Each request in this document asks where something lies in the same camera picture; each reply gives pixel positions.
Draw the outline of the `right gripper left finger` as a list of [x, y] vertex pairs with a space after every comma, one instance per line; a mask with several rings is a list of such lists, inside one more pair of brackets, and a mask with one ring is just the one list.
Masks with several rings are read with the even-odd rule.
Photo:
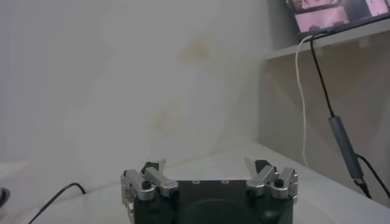
[[164, 176], [166, 159], [147, 161], [140, 171], [125, 170], [121, 175], [122, 204], [128, 215], [134, 215], [135, 199], [153, 200], [157, 193], [172, 198], [179, 191], [179, 182]]

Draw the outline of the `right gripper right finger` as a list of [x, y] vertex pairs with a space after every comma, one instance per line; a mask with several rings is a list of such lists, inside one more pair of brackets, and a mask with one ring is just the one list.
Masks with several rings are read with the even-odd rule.
[[297, 203], [299, 176], [295, 169], [277, 170], [267, 160], [249, 156], [244, 160], [251, 176], [246, 186], [256, 197], [268, 195], [276, 200], [291, 199]]

